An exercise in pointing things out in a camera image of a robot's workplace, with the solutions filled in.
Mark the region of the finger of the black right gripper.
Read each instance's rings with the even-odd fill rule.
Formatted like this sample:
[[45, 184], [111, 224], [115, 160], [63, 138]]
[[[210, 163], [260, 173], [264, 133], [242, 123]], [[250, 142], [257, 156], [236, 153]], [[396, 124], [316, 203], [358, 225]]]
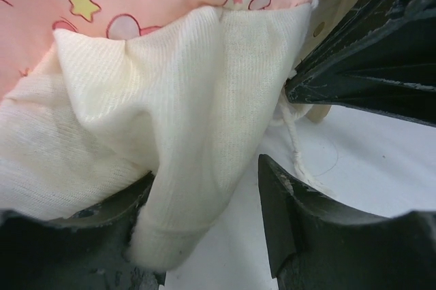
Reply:
[[435, 126], [435, 25], [408, 24], [285, 86], [298, 104], [340, 105]]
[[296, 67], [308, 72], [339, 62], [408, 22], [435, 17], [435, 0], [358, 0], [328, 37]]

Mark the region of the pink unicorn print mattress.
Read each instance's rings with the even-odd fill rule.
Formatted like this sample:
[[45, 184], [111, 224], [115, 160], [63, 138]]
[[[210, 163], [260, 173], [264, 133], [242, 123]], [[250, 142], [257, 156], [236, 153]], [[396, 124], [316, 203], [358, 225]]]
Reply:
[[178, 267], [228, 206], [317, 0], [1, 0], [1, 207], [67, 218], [148, 172], [129, 259]]

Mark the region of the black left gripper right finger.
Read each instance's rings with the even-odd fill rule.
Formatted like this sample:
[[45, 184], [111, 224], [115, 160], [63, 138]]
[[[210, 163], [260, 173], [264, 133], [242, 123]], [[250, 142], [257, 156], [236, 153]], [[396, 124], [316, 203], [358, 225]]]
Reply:
[[435, 213], [342, 204], [258, 159], [271, 276], [280, 289], [434, 289]]

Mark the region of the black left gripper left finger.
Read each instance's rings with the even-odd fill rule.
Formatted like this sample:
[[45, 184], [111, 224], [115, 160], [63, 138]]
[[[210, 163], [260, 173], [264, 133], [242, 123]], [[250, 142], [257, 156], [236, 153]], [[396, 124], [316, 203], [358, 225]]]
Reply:
[[68, 219], [1, 210], [2, 289], [158, 289], [166, 275], [131, 263], [126, 250], [153, 182], [133, 185]]

